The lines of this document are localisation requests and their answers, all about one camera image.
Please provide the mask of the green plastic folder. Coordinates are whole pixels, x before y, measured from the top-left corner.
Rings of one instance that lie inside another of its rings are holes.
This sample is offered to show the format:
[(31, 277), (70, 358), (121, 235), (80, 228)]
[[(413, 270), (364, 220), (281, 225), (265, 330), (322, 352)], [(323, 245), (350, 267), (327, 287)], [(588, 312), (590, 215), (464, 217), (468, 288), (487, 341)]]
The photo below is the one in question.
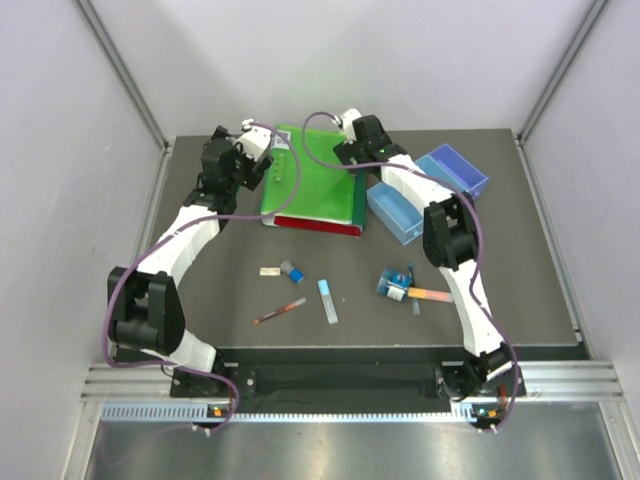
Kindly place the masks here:
[(277, 129), (288, 140), (278, 135), (273, 139), (273, 163), (265, 174), (260, 213), (270, 213), (286, 200), (291, 203), (262, 223), (276, 226), (276, 216), (289, 216), (360, 225), (364, 230), (367, 174), (351, 175), (341, 169), (333, 151), (345, 136), (313, 129), (302, 136), (299, 126), (286, 124)]

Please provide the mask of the medium blue drawer bin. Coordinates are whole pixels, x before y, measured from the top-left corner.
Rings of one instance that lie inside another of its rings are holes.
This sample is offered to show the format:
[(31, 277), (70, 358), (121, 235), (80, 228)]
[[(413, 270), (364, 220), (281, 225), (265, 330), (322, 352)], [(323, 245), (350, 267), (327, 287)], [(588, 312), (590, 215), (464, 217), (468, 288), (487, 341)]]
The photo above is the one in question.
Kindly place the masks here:
[(444, 180), (473, 198), (478, 198), (482, 193), (477, 190), (482, 180), (481, 172), (464, 158), (445, 161), (425, 155), (416, 161), (416, 165), (428, 176)]

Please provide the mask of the light blue drawer bin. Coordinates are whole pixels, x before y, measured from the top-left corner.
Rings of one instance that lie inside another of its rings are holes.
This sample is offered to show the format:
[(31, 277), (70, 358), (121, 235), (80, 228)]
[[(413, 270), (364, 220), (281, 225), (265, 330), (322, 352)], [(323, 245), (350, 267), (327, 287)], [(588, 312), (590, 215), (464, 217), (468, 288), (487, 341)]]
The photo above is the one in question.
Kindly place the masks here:
[(377, 183), (367, 190), (367, 203), (389, 232), (406, 246), (423, 232), (423, 216), (395, 188)]

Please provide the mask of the orange highlighter marker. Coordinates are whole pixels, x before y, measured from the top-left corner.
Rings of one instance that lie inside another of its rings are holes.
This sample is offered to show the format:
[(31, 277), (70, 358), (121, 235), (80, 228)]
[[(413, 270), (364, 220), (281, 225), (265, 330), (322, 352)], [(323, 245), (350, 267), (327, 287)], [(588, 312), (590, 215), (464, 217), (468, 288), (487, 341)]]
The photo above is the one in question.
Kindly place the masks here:
[(419, 300), (437, 301), (444, 303), (453, 302), (453, 295), (449, 292), (428, 290), (417, 287), (410, 287), (407, 290), (407, 296), (412, 299)]

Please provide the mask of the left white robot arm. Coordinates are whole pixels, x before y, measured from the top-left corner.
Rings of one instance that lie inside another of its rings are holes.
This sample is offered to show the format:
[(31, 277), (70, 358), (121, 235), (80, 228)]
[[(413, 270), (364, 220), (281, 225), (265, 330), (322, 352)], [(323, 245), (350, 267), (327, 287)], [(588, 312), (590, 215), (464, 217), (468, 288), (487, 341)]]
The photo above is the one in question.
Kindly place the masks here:
[(106, 334), (120, 348), (181, 367), (205, 396), (226, 387), (217, 349), (186, 326), (178, 287), (202, 249), (224, 229), (241, 188), (255, 190), (271, 166), (272, 133), (246, 120), (239, 136), (219, 126), (204, 144), (201, 171), (177, 216), (136, 264), (114, 268), (107, 280)]

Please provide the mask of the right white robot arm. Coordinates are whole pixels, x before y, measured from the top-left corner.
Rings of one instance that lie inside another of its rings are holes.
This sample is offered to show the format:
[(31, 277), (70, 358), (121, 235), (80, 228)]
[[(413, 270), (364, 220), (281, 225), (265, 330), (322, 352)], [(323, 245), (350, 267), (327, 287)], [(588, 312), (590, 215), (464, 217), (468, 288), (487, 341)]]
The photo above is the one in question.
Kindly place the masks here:
[(423, 250), (453, 294), (469, 354), (453, 377), (456, 396), (487, 396), (501, 385), (505, 392), (517, 394), (521, 385), (517, 356), (493, 321), (482, 284), (484, 240), (472, 197), (426, 174), (390, 138), (378, 117), (349, 109), (331, 120), (345, 135), (334, 151), (347, 169), (377, 170), (384, 184), (423, 211)]

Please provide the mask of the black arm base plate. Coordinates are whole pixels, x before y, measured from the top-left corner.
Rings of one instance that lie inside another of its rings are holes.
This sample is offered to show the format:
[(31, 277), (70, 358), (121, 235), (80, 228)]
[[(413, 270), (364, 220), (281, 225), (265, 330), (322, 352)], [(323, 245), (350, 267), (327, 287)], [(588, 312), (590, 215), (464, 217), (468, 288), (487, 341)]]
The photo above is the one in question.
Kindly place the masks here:
[(465, 399), (472, 396), (522, 394), (522, 377), (512, 369), (491, 380), (462, 364), (441, 363), (247, 363), (214, 369), (232, 380), (249, 399), (275, 394), (339, 395), (375, 392), (407, 394), (418, 399)]

